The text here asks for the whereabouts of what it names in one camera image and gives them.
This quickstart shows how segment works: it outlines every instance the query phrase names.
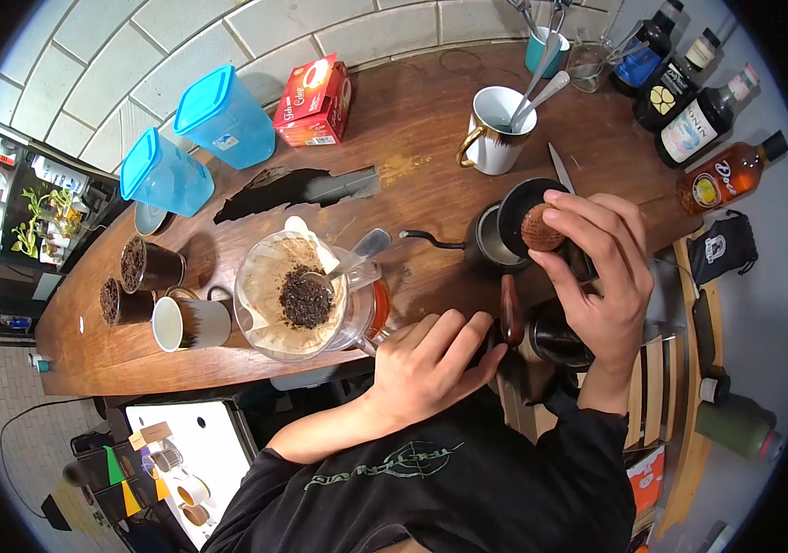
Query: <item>black sweatshirt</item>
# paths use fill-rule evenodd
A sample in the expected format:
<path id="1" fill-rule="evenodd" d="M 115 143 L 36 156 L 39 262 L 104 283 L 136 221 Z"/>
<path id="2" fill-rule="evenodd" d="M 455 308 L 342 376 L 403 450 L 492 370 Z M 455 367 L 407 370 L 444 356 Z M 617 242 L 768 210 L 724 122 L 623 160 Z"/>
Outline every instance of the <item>black sweatshirt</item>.
<path id="1" fill-rule="evenodd" d="M 572 410 L 533 445 L 487 392 L 314 465 L 263 449 L 202 551 L 623 553 L 625 419 Z"/>

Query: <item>teal cup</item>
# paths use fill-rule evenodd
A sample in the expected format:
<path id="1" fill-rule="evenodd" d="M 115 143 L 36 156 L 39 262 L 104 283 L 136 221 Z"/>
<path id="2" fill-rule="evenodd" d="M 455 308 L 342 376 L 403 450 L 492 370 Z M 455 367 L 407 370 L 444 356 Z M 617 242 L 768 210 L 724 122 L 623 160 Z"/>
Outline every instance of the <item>teal cup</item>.
<path id="1" fill-rule="evenodd" d="M 529 72 L 534 73 L 535 69 L 538 67 L 538 63 L 542 61 L 542 54 L 544 53 L 544 42 L 548 39 L 548 28 L 540 27 L 538 28 L 538 32 L 541 33 L 541 36 L 535 36 L 535 33 L 532 33 L 529 36 L 529 44 L 526 46 L 526 69 Z M 568 54 L 569 49 L 572 46 L 569 44 L 569 41 L 565 39 L 564 36 L 561 36 L 562 40 L 560 41 L 560 51 L 558 51 L 551 63 L 548 65 L 548 68 L 544 70 L 542 73 L 543 79 L 551 79 L 554 75 L 557 74 L 560 67 L 563 66 L 565 62 L 566 54 Z"/>

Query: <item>knife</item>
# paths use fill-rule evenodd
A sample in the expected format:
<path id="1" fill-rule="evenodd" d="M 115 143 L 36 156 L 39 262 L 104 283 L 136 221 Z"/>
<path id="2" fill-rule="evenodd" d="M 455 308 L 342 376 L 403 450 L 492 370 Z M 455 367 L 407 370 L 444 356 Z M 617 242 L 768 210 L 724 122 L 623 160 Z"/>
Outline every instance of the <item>knife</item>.
<path id="1" fill-rule="evenodd" d="M 557 170 L 557 178 L 560 180 L 560 184 L 566 187 L 569 192 L 575 193 L 575 187 L 572 186 L 572 179 L 569 178 L 569 173 L 565 171 L 565 165 L 563 165 L 563 160 L 560 159 L 559 154 L 554 149 L 554 145 L 548 142 L 548 148 L 551 149 L 551 159 L 554 161 L 554 169 Z"/>

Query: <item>blue lid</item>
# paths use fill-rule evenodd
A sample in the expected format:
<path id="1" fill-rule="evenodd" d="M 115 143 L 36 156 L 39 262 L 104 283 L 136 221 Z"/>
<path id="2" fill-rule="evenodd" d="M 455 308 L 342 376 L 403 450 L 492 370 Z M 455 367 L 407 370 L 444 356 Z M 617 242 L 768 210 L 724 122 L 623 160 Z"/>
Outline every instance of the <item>blue lid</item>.
<path id="1" fill-rule="evenodd" d="M 120 194 L 124 200 L 133 197 L 135 189 L 144 181 L 148 171 L 157 165 L 160 159 L 160 135 L 156 127 L 150 127 L 142 133 L 133 148 L 129 150 L 120 166 Z"/>
<path id="2" fill-rule="evenodd" d="M 227 101 L 231 83 L 235 78 L 233 65 L 223 65 L 185 90 L 178 101 L 172 131 L 177 136 L 182 136 L 219 113 Z"/>

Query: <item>hand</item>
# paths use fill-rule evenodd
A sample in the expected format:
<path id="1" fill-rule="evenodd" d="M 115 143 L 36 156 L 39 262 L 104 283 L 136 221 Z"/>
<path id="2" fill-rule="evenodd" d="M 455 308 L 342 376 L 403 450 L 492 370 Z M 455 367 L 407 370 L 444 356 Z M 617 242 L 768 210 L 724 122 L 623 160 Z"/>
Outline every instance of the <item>hand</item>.
<path id="1" fill-rule="evenodd" d="M 643 320 L 655 281 L 646 264 L 646 229 L 639 208 L 610 194 L 582 198 L 548 190 L 556 209 L 544 222 L 568 236 L 594 261 L 602 295 L 581 290 L 566 262 L 550 252 L 529 251 L 551 278 L 566 322 L 601 364 L 629 370 L 643 339 Z"/>
<path id="2" fill-rule="evenodd" d="M 492 316 L 465 316 L 452 309 L 428 315 L 388 337 L 375 358 L 375 383 L 365 398 L 380 417 L 397 426 L 432 417 L 492 380 L 507 346 L 499 344 L 465 370 L 483 342 Z"/>

